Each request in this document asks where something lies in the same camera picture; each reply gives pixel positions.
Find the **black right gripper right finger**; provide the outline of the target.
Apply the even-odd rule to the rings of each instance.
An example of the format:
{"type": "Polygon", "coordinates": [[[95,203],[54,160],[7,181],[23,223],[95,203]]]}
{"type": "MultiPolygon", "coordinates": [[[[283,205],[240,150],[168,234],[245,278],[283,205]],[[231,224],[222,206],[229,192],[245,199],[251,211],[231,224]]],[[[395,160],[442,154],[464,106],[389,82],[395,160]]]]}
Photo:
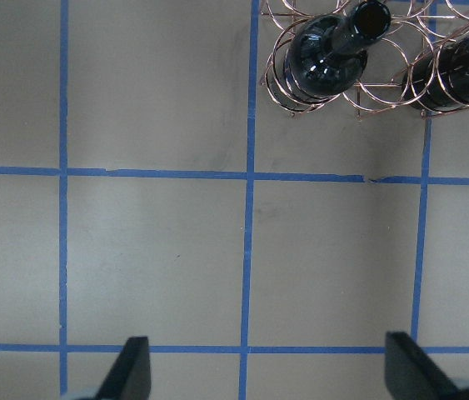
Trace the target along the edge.
{"type": "Polygon", "coordinates": [[[392,399],[451,399],[457,385],[406,332],[385,336],[385,385],[392,399]]]}

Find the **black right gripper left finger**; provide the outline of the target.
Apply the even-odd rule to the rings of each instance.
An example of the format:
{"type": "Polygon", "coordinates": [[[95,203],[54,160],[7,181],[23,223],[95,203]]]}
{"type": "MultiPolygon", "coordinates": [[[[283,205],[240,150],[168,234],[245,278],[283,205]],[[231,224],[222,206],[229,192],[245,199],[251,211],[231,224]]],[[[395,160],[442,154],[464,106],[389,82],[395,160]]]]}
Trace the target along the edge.
{"type": "Polygon", "coordinates": [[[130,337],[95,394],[95,399],[149,399],[151,363],[148,337],[130,337]]]}

